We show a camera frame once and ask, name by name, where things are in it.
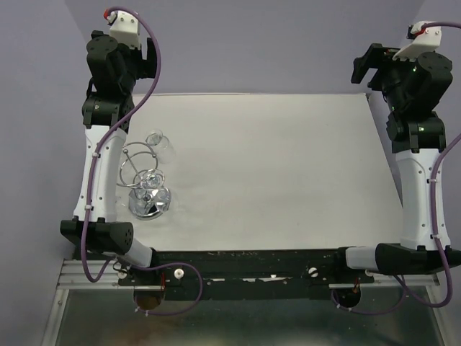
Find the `chrome wine glass rack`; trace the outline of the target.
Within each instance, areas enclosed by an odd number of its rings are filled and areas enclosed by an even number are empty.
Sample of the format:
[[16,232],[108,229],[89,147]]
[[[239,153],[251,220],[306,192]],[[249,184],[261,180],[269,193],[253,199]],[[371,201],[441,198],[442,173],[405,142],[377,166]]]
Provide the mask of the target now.
[[[134,158],[146,155],[154,161],[154,167],[150,169],[138,169]],[[158,168],[159,159],[157,153],[145,142],[133,141],[122,147],[122,159],[118,171],[118,187],[129,189],[128,209],[138,219],[149,221],[159,218],[170,209],[172,202],[171,190],[165,185],[165,174]],[[127,165],[134,171],[131,182],[123,177],[123,171]]]

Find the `removed wine glass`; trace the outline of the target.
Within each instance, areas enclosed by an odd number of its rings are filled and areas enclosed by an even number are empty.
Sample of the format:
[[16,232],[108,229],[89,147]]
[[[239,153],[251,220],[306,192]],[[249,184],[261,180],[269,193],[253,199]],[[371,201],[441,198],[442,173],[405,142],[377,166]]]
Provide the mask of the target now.
[[172,195],[165,185],[164,173],[148,170],[140,178],[139,187],[131,194],[130,210],[139,218],[158,218],[169,210]]
[[153,129],[146,136],[145,142],[153,149],[154,154],[161,164],[169,164],[174,160],[176,156],[175,149],[162,130]]

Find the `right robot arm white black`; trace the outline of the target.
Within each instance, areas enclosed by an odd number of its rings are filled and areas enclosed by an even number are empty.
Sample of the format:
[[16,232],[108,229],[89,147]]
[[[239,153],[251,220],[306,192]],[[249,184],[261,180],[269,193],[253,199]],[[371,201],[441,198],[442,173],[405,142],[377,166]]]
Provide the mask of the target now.
[[434,110],[452,83],[452,62],[434,50],[418,53],[412,61],[395,59],[397,52],[371,44],[354,59],[351,82],[360,83],[375,69],[368,87],[381,92],[390,109],[386,131],[400,174],[403,231],[397,244],[345,248],[344,257],[331,265],[333,277],[342,283],[358,270],[428,275],[460,266],[460,251],[451,248],[443,225],[437,159],[447,145],[444,123]]

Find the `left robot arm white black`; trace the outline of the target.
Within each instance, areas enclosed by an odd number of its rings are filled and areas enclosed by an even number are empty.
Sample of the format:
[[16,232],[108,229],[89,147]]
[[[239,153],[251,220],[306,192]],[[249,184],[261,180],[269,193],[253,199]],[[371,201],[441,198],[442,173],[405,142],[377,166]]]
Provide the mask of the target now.
[[133,101],[139,79],[158,82],[161,56],[154,36],[147,53],[103,33],[93,31],[86,45],[91,78],[82,106],[86,157],[81,192],[73,215],[61,221],[60,232],[81,251],[118,257],[135,266],[135,276],[145,285],[160,274],[154,250],[134,236],[130,222],[117,220],[116,189],[122,149],[130,119],[140,108]]

